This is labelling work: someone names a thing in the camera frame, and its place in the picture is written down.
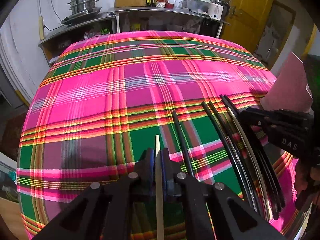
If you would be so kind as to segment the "person's right hand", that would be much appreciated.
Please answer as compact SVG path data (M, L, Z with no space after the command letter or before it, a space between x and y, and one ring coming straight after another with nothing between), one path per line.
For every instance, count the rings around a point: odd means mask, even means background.
M319 166L311 167L299 159L295 171L294 188L297 192L295 207L299 211L306 212L311 202L319 206Z

